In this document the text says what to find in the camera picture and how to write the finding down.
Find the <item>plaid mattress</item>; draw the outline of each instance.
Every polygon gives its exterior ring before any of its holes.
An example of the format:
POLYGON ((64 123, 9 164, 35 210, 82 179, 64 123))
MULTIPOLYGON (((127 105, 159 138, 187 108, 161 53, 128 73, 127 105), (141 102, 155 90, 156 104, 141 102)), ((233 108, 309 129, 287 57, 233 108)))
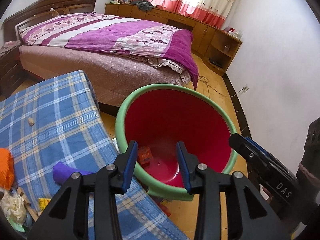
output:
MULTIPOLYGON (((76 71, 0 102, 0 147, 10 150, 15 186, 25 190, 37 211, 38 198, 52 198, 59 189, 52 177, 57 162, 96 172, 116 158, 94 98, 85 73, 76 71)), ((135 178, 127 194, 116 195, 116 201, 124 239, 188 239, 135 178)), ((93 199, 89 204, 89 239, 94 239, 93 199)))

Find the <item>mattress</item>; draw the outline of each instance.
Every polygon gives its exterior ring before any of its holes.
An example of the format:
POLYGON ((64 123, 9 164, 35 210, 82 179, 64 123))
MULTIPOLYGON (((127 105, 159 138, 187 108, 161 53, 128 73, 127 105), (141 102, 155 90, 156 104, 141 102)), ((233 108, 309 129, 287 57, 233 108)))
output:
POLYGON ((43 79, 84 70, 98 101, 107 105, 120 106, 131 92, 145 85, 183 84, 180 74, 168 67, 153 68, 112 54, 28 45, 19 51, 23 68, 43 79))
MULTIPOLYGON (((52 176, 57 162, 91 172, 114 162, 117 150, 94 98, 85 73, 76 71, 0 102, 0 147, 13 156, 14 186, 24 189, 37 211, 38 198, 52 198, 59 189, 52 176)), ((123 239, 188 239, 135 178, 125 195, 116 195, 116 203, 123 239)), ((94 239, 92 198, 88 225, 89 239, 94 239)))

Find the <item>small bottle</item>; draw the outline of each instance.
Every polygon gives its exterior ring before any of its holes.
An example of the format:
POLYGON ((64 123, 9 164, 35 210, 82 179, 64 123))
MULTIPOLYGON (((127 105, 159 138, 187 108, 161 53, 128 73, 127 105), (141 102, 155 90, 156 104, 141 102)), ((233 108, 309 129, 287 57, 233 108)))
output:
POLYGON ((228 53, 230 50, 230 45, 224 46, 224 52, 228 53))

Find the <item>nightstand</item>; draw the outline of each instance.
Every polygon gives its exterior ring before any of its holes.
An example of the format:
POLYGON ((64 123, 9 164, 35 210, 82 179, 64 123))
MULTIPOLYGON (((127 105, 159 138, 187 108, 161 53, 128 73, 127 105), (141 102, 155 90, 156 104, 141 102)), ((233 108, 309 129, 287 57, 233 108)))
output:
POLYGON ((0 56, 0 95, 8 98, 26 79, 17 45, 0 56))

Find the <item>metal screw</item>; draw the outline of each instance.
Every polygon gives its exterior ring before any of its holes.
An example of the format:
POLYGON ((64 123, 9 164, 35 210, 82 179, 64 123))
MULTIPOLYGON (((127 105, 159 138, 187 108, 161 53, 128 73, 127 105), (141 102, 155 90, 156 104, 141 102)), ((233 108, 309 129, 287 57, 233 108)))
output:
POLYGON ((108 171, 113 171, 116 168, 116 166, 113 163, 111 163, 111 164, 108 164, 106 168, 108 171))
POLYGON ((204 163, 199 163, 197 167, 199 170, 204 171, 207 169, 208 166, 204 163))
POLYGON ((233 174, 237 179, 241 179, 243 177, 243 173, 241 171, 236 171, 233 174))
POLYGON ((80 173, 79 172, 74 172, 74 173, 71 174, 71 178, 73 178, 73 179, 77 179, 79 177, 80 177, 80 173))

